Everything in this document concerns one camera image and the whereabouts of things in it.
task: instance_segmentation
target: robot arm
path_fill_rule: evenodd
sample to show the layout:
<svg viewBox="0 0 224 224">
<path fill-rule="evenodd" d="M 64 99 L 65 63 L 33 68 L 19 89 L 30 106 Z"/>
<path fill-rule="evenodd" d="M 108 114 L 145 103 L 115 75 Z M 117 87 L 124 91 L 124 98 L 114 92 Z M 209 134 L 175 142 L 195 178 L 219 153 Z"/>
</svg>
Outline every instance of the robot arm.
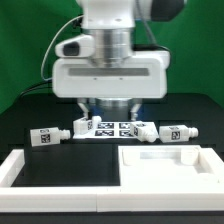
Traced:
<svg viewBox="0 0 224 224">
<path fill-rule="evenodd" d="M 163 97 L 167 92 L 165 70 L 169 52 L 133 51 L 132 32 L 136 18 L 168 21 L 181 11 L 185 0 L 77 2 L 84 12 L 83 34 L 56 46 L 56 54 L 61 58 L 53 69 L 56 95 Z"/>
</svg>

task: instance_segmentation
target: green backdrop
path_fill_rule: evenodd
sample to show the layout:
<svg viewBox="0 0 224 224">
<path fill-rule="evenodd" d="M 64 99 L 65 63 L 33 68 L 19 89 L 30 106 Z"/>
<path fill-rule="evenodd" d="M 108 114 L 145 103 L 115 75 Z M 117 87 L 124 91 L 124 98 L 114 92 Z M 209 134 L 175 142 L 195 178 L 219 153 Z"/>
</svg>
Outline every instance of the green backdrop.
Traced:
<svg viewBox="0 0 224 224">
<path fill-rule="evenodd" d="M 80 12 L 75 0 L 0 1 L 0 113 L 23 89 L 41 81 L 40 65 L 50 41 Z M 158 43 L 173 53 L 168 92 L 203 93 L 224 106 L 224 1 L 188 0 L 173 21 L 150 25 Z M 60 40 L 77 32 L 68 29 Z M 141 23 L 135 42 L 146 43 Z M 55 59 L 52 51 L 49 73 Z"/>
</svg>

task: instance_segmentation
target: white platform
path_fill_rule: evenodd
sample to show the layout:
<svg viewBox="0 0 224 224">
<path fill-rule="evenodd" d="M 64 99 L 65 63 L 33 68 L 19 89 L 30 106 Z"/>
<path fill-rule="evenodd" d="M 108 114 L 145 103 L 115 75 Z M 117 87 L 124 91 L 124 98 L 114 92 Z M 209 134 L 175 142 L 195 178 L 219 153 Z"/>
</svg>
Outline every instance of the white platform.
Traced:
<svg viewBox="0 0 224 224">
<path fill-rule="evenodd" d="M 181 151 L 198 151 L 184 165 Z M 13 150 L 0 167 L 0 212 L 224 211 L 224 164 L 200 146 L 120 146 L 120 187 L 10 187 L 24 165 Z"/>
</svg>

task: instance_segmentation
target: black table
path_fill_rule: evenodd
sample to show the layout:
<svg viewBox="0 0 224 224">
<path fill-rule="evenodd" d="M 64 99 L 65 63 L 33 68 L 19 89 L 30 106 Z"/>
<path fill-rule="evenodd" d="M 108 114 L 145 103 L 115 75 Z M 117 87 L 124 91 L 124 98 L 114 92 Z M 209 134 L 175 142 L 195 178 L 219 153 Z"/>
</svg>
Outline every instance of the black table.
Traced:
<svg viewBox="0 0 224 224">
<path fill-rule="evenodd" d="M 128 121 L 122 109 L 101 110 L 103 121 Z M 29 130 L 59 127 L 71 129 L 72 122 L 81 118 L 76 100 L 59 99 L 54 95 L 28 95 L 0 115 L 0 161 L 14 148 L 24 148 L 26 162 L 23 175 L 15 181 L 20 186 L 118 186 L 118 145 L 148 145 L 136 139 L 86 139 L 64 142 L 57 146 L 32 148 Z M 168 94 L 162 100 L 145 100 L 139 118 L 160 125 L 185 124 L 199 129 L 199 137 L 181 144 L 212 147 L 224 159 L 224 110 L 209 97 L 201 94 Z M 157 140 L 153 144 L 163 144 Z M 73 160 L 77 172 L 65 177 L 63 161 Z M 54 169 L 44 169 L 49 165 Z M 54 178 L 57 167 L 65 167 Z M 1 223 L 223 223 L 224 212 L 120 212 L 120 213 L 19 213 L 0 214 Z"/>
</svg>

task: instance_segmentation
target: white container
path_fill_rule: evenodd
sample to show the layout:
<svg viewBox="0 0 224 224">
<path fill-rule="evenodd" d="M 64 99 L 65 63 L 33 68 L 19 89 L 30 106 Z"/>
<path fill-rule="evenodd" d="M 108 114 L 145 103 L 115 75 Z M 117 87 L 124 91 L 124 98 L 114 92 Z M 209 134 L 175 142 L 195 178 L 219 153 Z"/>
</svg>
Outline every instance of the white container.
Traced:
<svg viewBox="0 0 224 224">
<path fill-rule="evenodd" d="M 74 134 L 84 135 L 89 131 L 96 129 L 101 121 L 102 119 L 100 116 L 93 116 L 92 120 L 88 120 L 86 117 L 75 120 L 73 122 Z"/>
<path fill-rule="evenodd" d="M 154 123 L 146 124 L 142 121 L 130 123 L 130 133 L 141 142 L 154 142 L 158 135 Z"/>
<path fill-rule="evenodd" d="M 30 130 L 32 146 L 60 144 L 61 140 L 71 137 L 69 130 L 59 130 L 58 128 L 44 128 Z"/>
<path fill-rule="evenodd" d="M 185 125 L 159 127 L 159 137 L 162 142 L 186 142 L 189 138 L 197 136 L 197 128 L 188 128 Z"/>
</svg>

